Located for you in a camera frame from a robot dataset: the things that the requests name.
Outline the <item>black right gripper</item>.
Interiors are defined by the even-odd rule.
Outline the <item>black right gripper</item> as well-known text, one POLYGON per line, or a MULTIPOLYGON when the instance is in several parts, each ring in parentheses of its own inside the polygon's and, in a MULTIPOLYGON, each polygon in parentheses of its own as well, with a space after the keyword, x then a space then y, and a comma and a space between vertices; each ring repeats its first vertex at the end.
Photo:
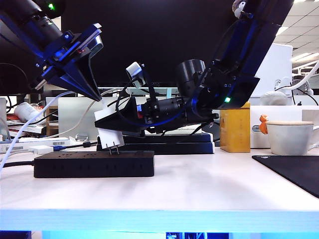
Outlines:
POLYGON ((140 132, 163 134, 160 125, 160 102, 157 98, 146 98, 143 104, 136 104, 135 97, 130 97, 127 104, 116 111, 115 104, 94 112, 95 127, 125 132, 140 132))

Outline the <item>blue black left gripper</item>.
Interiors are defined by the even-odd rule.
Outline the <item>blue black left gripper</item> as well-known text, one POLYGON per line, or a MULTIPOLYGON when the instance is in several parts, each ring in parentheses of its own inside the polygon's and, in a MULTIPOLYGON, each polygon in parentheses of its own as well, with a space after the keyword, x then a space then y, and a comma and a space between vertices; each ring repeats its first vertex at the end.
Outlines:
POLYGON ((31 29, 38 50, 36 64, 43 68, 32 87, 48 83, 100 101, 90 60, 103 48, 102 26, 92 24, 82 33, 62 32, 54 23, 33 23, 31 29))

